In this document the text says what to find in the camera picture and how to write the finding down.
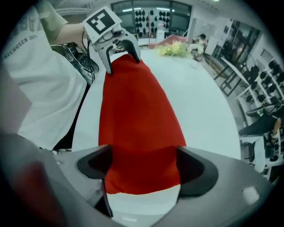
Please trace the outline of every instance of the folded red towel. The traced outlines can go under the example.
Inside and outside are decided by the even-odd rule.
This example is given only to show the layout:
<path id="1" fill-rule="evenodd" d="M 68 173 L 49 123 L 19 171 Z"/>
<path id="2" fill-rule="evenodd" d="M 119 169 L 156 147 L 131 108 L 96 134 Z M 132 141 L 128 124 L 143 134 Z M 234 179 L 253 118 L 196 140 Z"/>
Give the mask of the folded red towel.
<path id="1" fill-rule="evenodd" d="M 180 184 L 176 146 L 185 146 L 165 92 L 141 60 L 123 55 L 106 74 L 99 145 L 113 145 L 107 193 L 146 194 Z"/>

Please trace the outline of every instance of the pink object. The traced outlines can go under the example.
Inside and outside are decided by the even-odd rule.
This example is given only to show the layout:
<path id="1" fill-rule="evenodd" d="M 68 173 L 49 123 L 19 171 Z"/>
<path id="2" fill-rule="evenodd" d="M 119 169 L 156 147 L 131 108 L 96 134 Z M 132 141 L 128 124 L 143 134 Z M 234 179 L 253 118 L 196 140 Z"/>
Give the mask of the pink object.
<path id="1" fill-rule="evenodd" d="M 157 46 L 165 46 L 165 45 L 171 45 L 174 41 L 180 41 L 182 43 L 187 42 L 187 37 L 181 37 L 177 35 L 170 35 L 165 40 L 159 42 L 159 43 L 149 43 L 148 47 L 149 49 L 154 49 Z"/>

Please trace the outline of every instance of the ceiling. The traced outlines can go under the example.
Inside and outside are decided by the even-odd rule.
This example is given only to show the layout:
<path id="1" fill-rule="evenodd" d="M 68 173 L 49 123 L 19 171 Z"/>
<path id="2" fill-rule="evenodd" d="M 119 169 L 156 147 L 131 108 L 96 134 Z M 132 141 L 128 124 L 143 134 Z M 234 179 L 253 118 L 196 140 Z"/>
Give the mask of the ceiling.
<path id="1" fill-rule="evenodd" d="M 99 5 L 106 2 L 105 0 L 62 0 L 60 7 L 78 7 L 93 2 L 93 5 Z M 109 3 L 116 3 L 123 0 L 107 0 Z M 256 13 L 243 0 L 175 0 L 177 2 L 188 5 L 201 6 L 211 13 L 217 14 L 221 17 L 230 18 L 247 23 L 260 30 L 264 30 L 265 26 L 258 18 Z"/>

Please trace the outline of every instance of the fluorescent light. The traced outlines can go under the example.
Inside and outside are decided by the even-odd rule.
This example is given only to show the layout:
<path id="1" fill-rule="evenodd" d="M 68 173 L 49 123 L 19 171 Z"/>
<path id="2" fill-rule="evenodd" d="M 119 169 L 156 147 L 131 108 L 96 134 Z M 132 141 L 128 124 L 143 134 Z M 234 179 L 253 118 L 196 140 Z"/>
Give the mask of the fluorescent light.
<path id="1" fill-rule="evenodd" d="M 131 9 L 123 9 L 122 12 L 129 12 L 129 11 L 132 11 L 132 8 Z"/>
<path id="2" fill-rule="evenodd" d="M 170 9 L 167 9 L 167 8 L 159 8 L 159 7 L 157 7 L 157 9 L 159 9 L 159 10 L 166 10 L 166 11 L 170 11 Z"/>

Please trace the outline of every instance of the black pants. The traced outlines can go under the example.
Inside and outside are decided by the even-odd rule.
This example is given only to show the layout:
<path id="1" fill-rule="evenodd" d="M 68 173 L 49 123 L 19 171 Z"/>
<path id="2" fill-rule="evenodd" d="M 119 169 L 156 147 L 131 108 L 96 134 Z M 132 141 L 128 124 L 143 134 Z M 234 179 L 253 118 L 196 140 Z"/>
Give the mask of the black pants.
<path id="1" fill-rule="evenodd" d="M 272 115 L 264 114 L 252 125 L 239 131 L 240 135 L 261 135 L 273 130 L 276 118 Z"/>
<path id="2" fill-rule="evenodd" d="M 68 133 L 55 145 L 55 147 L 53 148 L 54 150 L 60 150 L 60 149 L 70 149 L 72 148 L 72 142 L 73 142 L 73 136 L 74 136 L 74 131 L 75 131 L 75 127 L 76 127 L 76 123 L 77 123 L 77 119 L 82 107 L 82 104 L 85 100 L 85 97 L 88 93 L 90 86 L 87 84 L 86 86 L 86 90 L 85 93 L 83 95 L 83 98 L 81 100 L 81 103 L 79 105 L 79 108 L 77 110 L 76 116 L 74 118 L 74 121 L 71 125 L 71 128 L 69 129 Z"/>

